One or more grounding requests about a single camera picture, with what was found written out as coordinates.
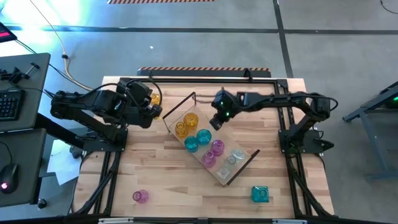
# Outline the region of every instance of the black rack frame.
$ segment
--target black rack frame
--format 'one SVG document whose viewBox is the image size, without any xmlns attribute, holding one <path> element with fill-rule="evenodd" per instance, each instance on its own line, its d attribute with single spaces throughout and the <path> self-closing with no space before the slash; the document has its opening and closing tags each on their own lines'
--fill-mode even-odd
<svg viewBox="0 0 398 224">
<path fill-rule="evenodd" d="M 174 106 L 167 114 L 165 114 L 162 117 L 162 120 L 164 122 L 164 125 L 166 126 L 167 130 L 170 133 L 170 129 L 166 124 L 165 119 L 172 114 L 178 107 L 180 107 L 181 105 L 183 105 L 187 100 L 189 99 L 193 99 L 195 102 L 195 106 L 197 105 L 197 94 L 195 92 L 192 92 L 191 94 L 189 94 L 185 99 L 183 99 L 181 102 L 179 102 L 176 106 Z M 226 183 L 227 185 L 230 185 L 232 183 L 232 181 L 234 181 L 235 178 L 237 178 L 237 176 L 249 165 L 249 163 L 255 158 L 255 156 L 257 154 L 259 154 L 260 150 L 256 150 L 253 154 L 250 155 L 250 158 L 248 159 L 248 161 L 246 161 L 243 166 L 235 173 L 235 175 L 232 176 L 232 178 L 230 178 L 230 180 Z"/>
<path fill-rule="evenodd" d="M 130 78 L 121 78 L 121 80 L 128 81 Z M 148 82 L 148 77 L 134 77 L 135 80 L 139 80 L 141 82 Z M 246 83 L 246 84 L 269 84 L 273 85 L 275 94 L 280 94 L 282 91 L 283 93 L 289 92 L 289 86 L 287 83 L 287 79 L 270 79 L 270 78 L 219 78 L 219 79 L 212 79 L 212 78 L 196 78 L 193 79 L 192 77 L 152 77 L 154 82 L 158 83 Z M 280 123 L 280 130 L 286 129 L 285 119 L 284 119 L 284 112 L 282 108 L 277 108 L 278 110 L 278 117 Z M 289 117 L 289 123 L 294 124 L 294 115 L 291 108 L 287 108 L 287 116 Z M 291 162 L 291 157 L 288 154 L 285 154 L 288 176 L 289 176 L 289 185 L 290 185 L 290 193 L 292 196 L 292 206 L 294 209 L 294 219 L 272 219 L 272 218 L 198 218 L 198 217 L 191 217 L 191 218 L 177 218 L 177 217 L 127 217 L 125 219 L 135 222 L 147 222 L 147 223 L 197 223 L 197 224 L 211 224 L 211 223 L 319 223 L 319 224 L 332 224 L 332 223 L 344 223 L 344 224 L 376 224 L 378 222 L 367 222 L 362 220 L 349 220 L 344 218 L 339 218 L 337 216 L 314 216 L 312 215 L 312 206 L 310 205 L 309 199 L 304 197 L 304 204 L 305 204 L 305 214 L 302 213 L 299 205 L 299 199 L 297 197 L 297 189 L 295 187 L 296 181 L 294 179 L 294 175 L 292 170 L 289 169 L 289 163 Z M 300 177 L 300 182 L 304 183 L 304 186 L 307 187 L 305 181 L 305 173 L 303 168 L 303 162 L 301 154 L 298 153 L 295 155 L 297 160 L 297 172 L 298 176 Z M 108 170 L 108 164 L 110 159 L 110 152 L 106 152 L 103 162 L 103 168 L 101 171 L 100 179 L 104 178 L 106 171 Z M 102 197 L 99 197 L 95 203 L 93 214 L 86 214 L 86 215 L 70 215 L 67 217 L 52 217 L 52 218 L 39 218 L 39 219 L 30 219 L 30 220 L 16 220 L 10 223 L 98 223 L 99 219 L 101 218 L 113 218 L 111 217 L 111 209 L 113 205 L 113 196 L 114 191 L 116 188 L 116 177 L 117 177 L 117 170 L 114 173 L 110 188 L 108 199 L 106 202 L 106 207 L 103 213 L 100 213 L 100 205 Z"/>
</svg>

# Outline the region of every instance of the blue glass cup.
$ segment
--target blue glass cup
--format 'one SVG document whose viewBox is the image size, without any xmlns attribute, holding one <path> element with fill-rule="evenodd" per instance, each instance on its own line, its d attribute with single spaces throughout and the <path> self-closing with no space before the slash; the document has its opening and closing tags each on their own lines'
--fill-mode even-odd
<svg viewBox="0 0 398 224">
<path fill-rule="evenodd" d="M 211 133 L 207 129 L 202 129 L 198 131 L 197 138 L 199 144 L 201 144 L 202 146 L 206 146 L 211 140 Z"/>
<path fill-rule="evenodd" d="M 188 152 L 194 153 L 198 150 L 198 139 L 193 136 L 188 136 L 184 141 Z"/>
</svg>

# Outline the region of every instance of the pink glass cup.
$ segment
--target pink glass cup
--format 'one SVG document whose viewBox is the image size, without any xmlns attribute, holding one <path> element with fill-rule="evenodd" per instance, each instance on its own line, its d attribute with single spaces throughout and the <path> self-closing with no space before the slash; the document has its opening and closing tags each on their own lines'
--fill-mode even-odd
<svg viewBox="0 0 398 224">
<path fill-rule="evenodd" d="M 216 164 L 216 157 L 213 151 L 207 151 L 201 158 L 201 163 L 206 167 L 210 168 Z"/>
<path fill-rule="evenodd" d="M 139 190 L 137 192 L 134 192 L 134 194 L 132 195 L 132 199 L 138 203 L 146 203 L 149 199 L 148 191 Z"/>
<path fill-rule="evenodd" d="M 210 150 L 214 152 L 215 156 L 220 156 L 224 153 L 224 143 L 219 139 L 214 140 L 211 144 Z"/>
</svg>

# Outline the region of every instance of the computer mouse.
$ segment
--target computer mouse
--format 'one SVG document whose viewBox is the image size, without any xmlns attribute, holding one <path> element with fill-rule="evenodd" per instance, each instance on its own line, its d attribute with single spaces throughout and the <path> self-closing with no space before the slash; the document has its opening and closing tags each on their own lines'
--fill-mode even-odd
<svg viewBox="0 0 398 224">
<path fill-rule="evenodd" d="M 18 165 L 9 164 L 0 171 L 0 189 L 4 194 L 11 194 L 18 187 Z"/>
</svg>

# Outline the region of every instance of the white cable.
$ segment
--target white cable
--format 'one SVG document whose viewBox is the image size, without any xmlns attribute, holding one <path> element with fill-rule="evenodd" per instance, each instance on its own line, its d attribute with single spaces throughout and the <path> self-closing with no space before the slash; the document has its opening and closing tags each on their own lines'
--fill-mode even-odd
<svg viewBox="0 0 398 224">
<path fill-rule="evenodd" d="M 42 15 L 42 17 L 47 21 L 47 23 L 50 25 L 50 27 L 52 28 L 52 30 L 55 32 L 55 35 L 57 35 L 58 40 L 60 40 L 60 43 L 61 43 L 61 46 L 62 46 L 62 55 L 63 55 L 63 56 L 64 56 L 64 55 L 67 55 L 67 52 L 65 51 L 65 46 L 63 45 L 63 42 L 62 42 L 60 36 L 58 35 L 57 31 L 55 31 L 55 29 L 54 29 L 54 27 L 51 25 L 50 21 L 47 20 L 47 18 L 42 14 L 42 12 L 40 11 L 40 9 L 33 3 L 32 0 L 29 0 L 29 1 L 30 1 L 30 3 L 32 3 L 32 5 L 37 9 L 37 11 Z M 62 57 L 62 58 L 63 58 L 63 64 L 64 64 L 64 66 L 65 66 L 65 71 L 66 71 L 68 77 L 69 77 L 76 85 L 78 85 L 78 86 L 84 88 L 85 90 L 88 90 L 88 91 L 92 90 L 92 88 L 90 88 L 90 87 L 88 87 L 88 86 L 85 86 L 85 85 L 81 84 L 80 82 L 76 81 L 76 80 L 69 74 L 69 69 L 68 69 L 68 66 L 67 66 L 67 59 L 66 59 L 65 57 Z"/>
</svg>

